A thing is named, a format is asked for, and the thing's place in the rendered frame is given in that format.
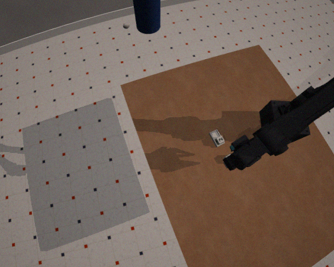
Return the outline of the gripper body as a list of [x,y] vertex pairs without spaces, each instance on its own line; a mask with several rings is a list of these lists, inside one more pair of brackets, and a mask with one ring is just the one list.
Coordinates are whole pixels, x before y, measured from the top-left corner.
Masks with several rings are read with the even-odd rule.
[[[240,144],[241,142],[243,142],[243,141],[245,141],[245,140],[247,140],[248,138],[247,138],[247,136],[246,135],[243,135],[242,137],[240,137],[239,139],[237,139],[236,141],[234,141],[233,143],[231,143],[231,145],[233,145],[233,147],[236,147],[238,144]],[[247,167],[250,167],[250,166],[252,166],[255,162],[257,162],[259,159],[261,159],[261,157],[257,157],[257,159],[254,161],[254,162],[252,162],[249,166],[247,166]]]

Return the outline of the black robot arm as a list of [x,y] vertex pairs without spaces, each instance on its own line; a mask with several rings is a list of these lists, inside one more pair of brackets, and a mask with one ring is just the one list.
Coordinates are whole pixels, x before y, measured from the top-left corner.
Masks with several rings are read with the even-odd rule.
[[265,153],[270,156],[284,153],[292,139],[332,108],[334,78],[315,89],[310,86],[290,103],[280,105],[278,110],[281,116],[254,132],[254,138],[238,144],[236,151],[223,159],[225,167],[230,171],[236,168],[244,170]]

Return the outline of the white rectangular tray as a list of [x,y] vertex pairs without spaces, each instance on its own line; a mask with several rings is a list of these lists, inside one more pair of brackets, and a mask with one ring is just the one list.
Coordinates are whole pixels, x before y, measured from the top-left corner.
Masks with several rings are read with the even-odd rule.
[[216,138],[218,138],[218,137],[221,136],[220,133],[218,132],[218,130],[214,130],[214,131],[212,131],[211,133],[209,133],[209,135],[210,135],[210,137],[211,137],[211,139],[212,139],[212,141],[214,142],[214,144],[215,144],[216,147],[219,147],[219,146],[221,146],[222,144],[224,144],[224,142],[223,142],[222,144],[217,145],[217,143],[216,143],[216,141],[215,141]]

